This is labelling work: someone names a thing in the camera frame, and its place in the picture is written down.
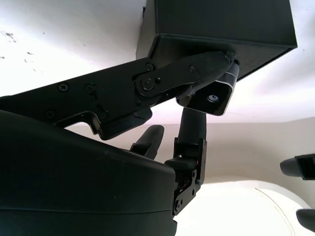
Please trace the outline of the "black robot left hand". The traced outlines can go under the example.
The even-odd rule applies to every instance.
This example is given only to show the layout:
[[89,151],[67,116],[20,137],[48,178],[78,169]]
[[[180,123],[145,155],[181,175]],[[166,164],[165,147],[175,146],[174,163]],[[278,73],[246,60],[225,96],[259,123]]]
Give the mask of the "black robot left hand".
[[[281,172],[289,177],[301,177],[302,180],[315,179],[315,155],[306,154],[295,156],[280,163]],[[297,220],[304,228],[315,232],[315,210],[299,209]]]

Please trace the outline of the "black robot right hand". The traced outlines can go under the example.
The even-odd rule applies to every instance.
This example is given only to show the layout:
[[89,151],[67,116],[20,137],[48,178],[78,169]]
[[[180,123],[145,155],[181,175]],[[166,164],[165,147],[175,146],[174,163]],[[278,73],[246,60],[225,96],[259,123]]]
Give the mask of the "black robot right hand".
[[[144,58],[2,97],[1,235],[175,235],[174,216],[205,178],[206,91],[234,60],[222,51],[163,67]],[[172,98],[193,102],[184,104],[172,159],[155,161],[161,125],[130,150],[106,144]]]

